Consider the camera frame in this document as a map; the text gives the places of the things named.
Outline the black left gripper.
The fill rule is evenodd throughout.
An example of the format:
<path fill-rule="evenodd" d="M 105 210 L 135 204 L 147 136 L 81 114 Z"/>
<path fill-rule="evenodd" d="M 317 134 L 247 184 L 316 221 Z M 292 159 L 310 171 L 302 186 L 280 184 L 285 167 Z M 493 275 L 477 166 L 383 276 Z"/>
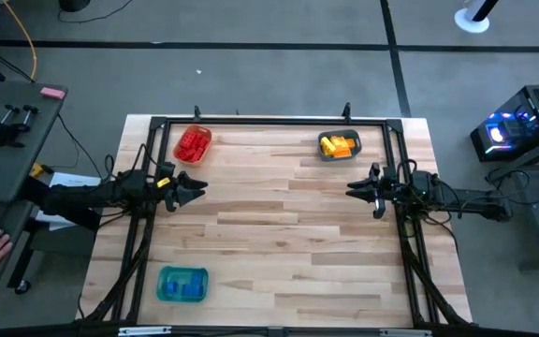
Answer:
<path fill-rule="evenodd" d="M 171 162 L 164 162 L 158 168 L 159 176 L 155 184 L 158 194 L 164 198 L 168 212 L 177 210 L 174 205 L 175 198 L 180 206 L 184 206 L 204 195 L 204 191 L 200 189 L 208 186 L 206 182 L 191 178 L 185 171 L 181 171 L 176 178 L 174 176 L 176 166 Z"/>

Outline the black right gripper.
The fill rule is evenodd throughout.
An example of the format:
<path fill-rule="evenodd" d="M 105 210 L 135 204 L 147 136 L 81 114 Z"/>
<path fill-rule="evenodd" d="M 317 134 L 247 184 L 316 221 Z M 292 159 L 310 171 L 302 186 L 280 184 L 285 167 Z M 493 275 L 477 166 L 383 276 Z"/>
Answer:
<path fill-rule="evenodd" d="M 393 184 L 396 182 L 396 170 L 393 167 L 384 167 L 376 162 L 371 164 L 369 176 L 363 180 L 351 182 L 347 186 L 352 189 L 346 192 L 346 195 L 352 198 L 358 198 L 368 203 L 374 204 L 372 216 L 374 219 L 380 219 L 386 212 L 386 201 L 393 200 Z"/>

